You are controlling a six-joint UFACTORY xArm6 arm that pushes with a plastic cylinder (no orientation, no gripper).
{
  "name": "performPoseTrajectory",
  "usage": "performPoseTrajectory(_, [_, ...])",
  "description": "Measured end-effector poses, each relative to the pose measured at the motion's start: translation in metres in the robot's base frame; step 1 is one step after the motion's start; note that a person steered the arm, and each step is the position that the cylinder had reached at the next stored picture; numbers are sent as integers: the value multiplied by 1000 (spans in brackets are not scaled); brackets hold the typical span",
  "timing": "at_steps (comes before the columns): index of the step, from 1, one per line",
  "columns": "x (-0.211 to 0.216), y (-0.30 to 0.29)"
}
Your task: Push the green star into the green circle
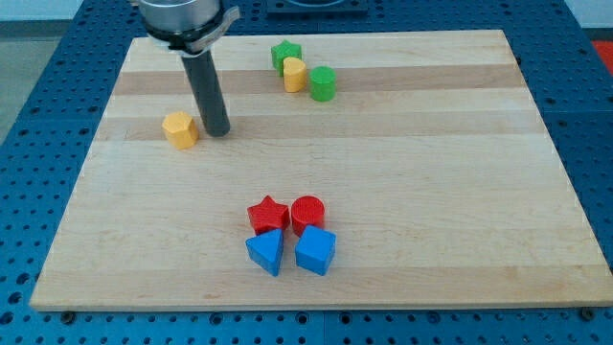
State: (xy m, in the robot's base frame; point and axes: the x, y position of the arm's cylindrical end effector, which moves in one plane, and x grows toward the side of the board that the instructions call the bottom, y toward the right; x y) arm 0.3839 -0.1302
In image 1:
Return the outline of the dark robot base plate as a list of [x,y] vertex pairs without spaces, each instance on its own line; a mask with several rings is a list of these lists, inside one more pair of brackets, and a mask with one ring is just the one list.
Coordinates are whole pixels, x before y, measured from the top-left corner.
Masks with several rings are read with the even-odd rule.
[[368,0],[265,0],[268,15],[364,14]]

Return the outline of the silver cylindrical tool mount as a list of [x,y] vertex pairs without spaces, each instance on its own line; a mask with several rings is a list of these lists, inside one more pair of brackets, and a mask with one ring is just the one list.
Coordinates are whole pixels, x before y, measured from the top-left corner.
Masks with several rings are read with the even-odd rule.
[[138,0],[149,37],[168,50],[202,54],[241,17],[238,6],[221,0]]

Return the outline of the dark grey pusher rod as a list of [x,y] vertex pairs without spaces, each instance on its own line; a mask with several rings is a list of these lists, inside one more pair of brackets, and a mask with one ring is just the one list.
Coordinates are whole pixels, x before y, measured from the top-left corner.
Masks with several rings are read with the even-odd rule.
[[183,57],[182,63],[206,132],[212,137],[225,136],[231,125],[211,52]]

